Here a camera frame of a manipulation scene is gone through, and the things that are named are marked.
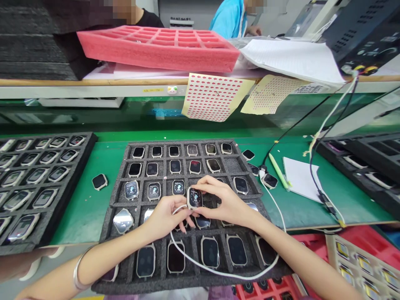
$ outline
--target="silver bracelet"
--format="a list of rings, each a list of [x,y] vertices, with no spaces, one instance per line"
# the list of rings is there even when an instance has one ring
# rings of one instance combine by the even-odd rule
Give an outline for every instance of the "silver bracelet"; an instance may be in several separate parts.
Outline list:
[[[88,248],[88,249],[81,255],[81,257],[79,258],[78,262],[76,263],[76,266],[75,266],[75,269],[74,269],[74,285],[75,285],[75,288],[76,288],[77,290],[84,291],[84,290],[87,290],[88,288],[90,288],[90,287],[92,286],[91,284],[89,284],[89,285],[83,285],[83,284],[79,281],[79,278],[78,278],[78,268],[79,268],[79,265],[80,265],[80,262],[81,262],[82,258],[83,258],[83,257],[85,256],[85,254],[86,254],[90,249],[92,249],[94,246],[96,246],[96,245],[93,245],[92,247]]]

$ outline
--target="stack of paper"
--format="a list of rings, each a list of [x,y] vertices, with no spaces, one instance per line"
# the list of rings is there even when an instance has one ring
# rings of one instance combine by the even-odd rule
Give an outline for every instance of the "stack of paper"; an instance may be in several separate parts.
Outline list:
[[[345,82],[326,44],[252,40],[240,51],[260,68],[334,87]]]

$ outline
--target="hand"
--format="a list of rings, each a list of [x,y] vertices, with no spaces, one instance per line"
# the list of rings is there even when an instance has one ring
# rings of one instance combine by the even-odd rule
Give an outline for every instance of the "hand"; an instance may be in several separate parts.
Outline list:
[[[195,209],[206,218],[218,219],[232,224],[249,227],[250,221],[255,214],[259,214],[252,210],[239,196],[225,183],[222,183],[209,175],[201,178],[196,185],[192,186],[197,190],[214,194],[222,201],[221,205],[215,209],[199,207]]]
[[[253,36],[261,36],[263,33],[261,32],[261,27],[259,25],[256,26],[249,26],[247,28],[247,33],[253,35]]]
[[[183,220],[186,219],[190,227],[195,227],[190,215],[192,210],[182,208],[176,214],[172,213],[180,206],[186,204],[186,198],[181,195],[162,197],[150,218],[143,224],[147,227],[149,234],[154,235],[154,240],[161,239],[170,233],[178,224],[182,232],[186,233],[183,227]]]

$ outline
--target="pink foam tray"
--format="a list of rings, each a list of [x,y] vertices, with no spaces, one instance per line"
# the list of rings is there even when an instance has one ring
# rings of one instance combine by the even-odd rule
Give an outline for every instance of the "pink foam tray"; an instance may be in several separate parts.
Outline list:
[[[78,32],[88,58],[148,68],[230,73],[239,50],[208,30],[120,26]]]

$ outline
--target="green workbench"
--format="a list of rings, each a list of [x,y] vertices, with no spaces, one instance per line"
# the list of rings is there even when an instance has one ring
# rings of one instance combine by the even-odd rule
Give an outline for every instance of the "green workbench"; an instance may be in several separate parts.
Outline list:
[[[276,138],[272,137],[239,137],[237,131],[210,132],[190,130],[175,131],[135,131],[135,132],[99,132],[96,143],[82,177],[76,187],[72,199],[62,217],[51,245],[71,245],[97,242],[103,226],[105,212],[109,206],[114,182],[123,159],[125,147],[131,141],[150,140],[193,140],[210,138],[235,138],[243,151],[250,149],[255,153],[251,161],[260,165],[267,150]],[[286,137],[272,152],[283,170],[284,156],[308,162],[303,152],[308,149],[310,137]],[[395,219],[378,204],[373,202],[363,191],[335,169],[328,161],[315,156],[313,164],[320,166],[318,176],[324,191],[329,195],[343,214],[348,225],[379,224],[395,222]],[[271,163],[267,162],[269,172],[276,176]],[[109,185],[101,191],[92,186],[92,178],[98,174],[106,174]],[[337,227],[337,223],[317,202],[292,192],[287,192],[281,183],[271,191],[276,199],[288,230],[306,228]],[[267,193],[262,197],[272,222],[282,226],[277,208]]]

